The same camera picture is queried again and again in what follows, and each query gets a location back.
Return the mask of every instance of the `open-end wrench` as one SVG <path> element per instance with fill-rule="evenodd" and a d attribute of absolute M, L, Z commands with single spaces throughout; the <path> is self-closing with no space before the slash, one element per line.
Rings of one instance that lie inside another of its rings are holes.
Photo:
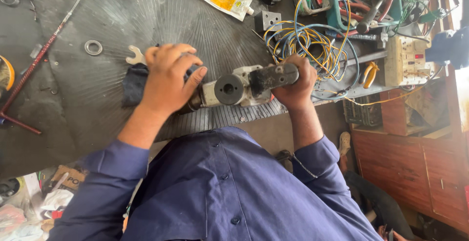
<path fill-rule="evenodd" d="M 128 46 L 128 48 L 129 48 L 130 51 L 135 53 L 135 58 L 126 57 L 125 61 L 128 64 L 132 64 L 132 65 L 135 65 L 137 63 L 142 63 L 142 64 L 145 64 L 145 66 L 146 66 L 145 56 L 142 54 L 142 52 L 140 52 L 140 49 L 137 48 L 136 46 L 132 46 L 132 45 Z"/>

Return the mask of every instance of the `black rubber mat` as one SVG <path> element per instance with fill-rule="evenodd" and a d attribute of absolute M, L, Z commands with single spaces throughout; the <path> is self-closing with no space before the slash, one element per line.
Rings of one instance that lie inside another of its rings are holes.
<path fill-rule="evenodd" d="M 52 34 L 75 0 L 34 0 L 45 35 Z M 259 0 L 251 7 L 265 10 Z M 80 152 L 114 139 L 133 109 L 123 109 L 121 82 L 135 45 L 144 51 L 156 43 L 188 43 L 208 67 L 205 82 L 234 68 L 271 62 L 261 40 L 244 22 L 203 0 L 81 0 L 49 50 L 50 65 L 62 96 L 64 117 Z M 84 44 L 97 40 L 98 56 Z M 284 113 L 277 100 L 252 108 L 222 106 L 168 119 L 158 141 Z"/>

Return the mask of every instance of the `shirt sleeve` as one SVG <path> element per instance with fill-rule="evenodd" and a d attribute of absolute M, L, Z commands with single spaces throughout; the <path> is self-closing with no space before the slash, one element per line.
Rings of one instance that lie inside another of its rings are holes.
<path fill-rule="evenodd" d="M 122 215 L 133 190 L 146 174 L 148 149 L 121 141 L 85 158 L 90 171 L 75 196 L 55 221 L 48 240 L 119 240 Z"/>
<path fill-rule="evenodd" d="M 315 194 L 350 196 L 345 179 L 337 165 L 339 152 L 326 136 L 295 152 L 293 175 Z"/>

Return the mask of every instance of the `person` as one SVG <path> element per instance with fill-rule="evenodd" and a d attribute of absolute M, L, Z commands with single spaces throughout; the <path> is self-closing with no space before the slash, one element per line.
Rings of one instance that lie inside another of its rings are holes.
<path fill-rule="evenodd" d="M 203 64 L 195 52 L 186 44 L 146 51 L 141 103 L 117 140 L 86 158 L 90 173 L 49 240 L 383 240 L 350 196 L 310 99 L 316 70 L 298 55 L 285 60 L 298 67 L 297 82 L 272 90 L 290 113 L 293 174 L 235 127 L 174 139 L 147 165 L 161 126 L 207 72 L 201 66 L 184 82 Z"/>

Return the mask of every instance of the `hand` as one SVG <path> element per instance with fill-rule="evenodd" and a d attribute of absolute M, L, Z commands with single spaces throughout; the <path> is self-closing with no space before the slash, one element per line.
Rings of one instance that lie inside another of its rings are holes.
<path fill-rule="evenodd" d="M 293 54 L 286 58 L 283 63 L 295 64 L 298 67 L 300 76 L 292 85 L 275 88 L 272 93 L 277 100 L 287 107 L 289 111 L 302 109 L 311 105 L 311 93 L 318 78 L 318 73 L 309 64 L 307 58 L 302 58 L 298 54 Z"/>
<path fill-rule="evenodd" d="M 200 67 L 184 83 L 184 75 L 192 64 L 203 64 L 193 55 L 195 52 L 187 44 L 150 47 L 145 52 L 149 74 L 139 106 L 166 116 L 182 108 L 207 73 L 206 67 Z"/>

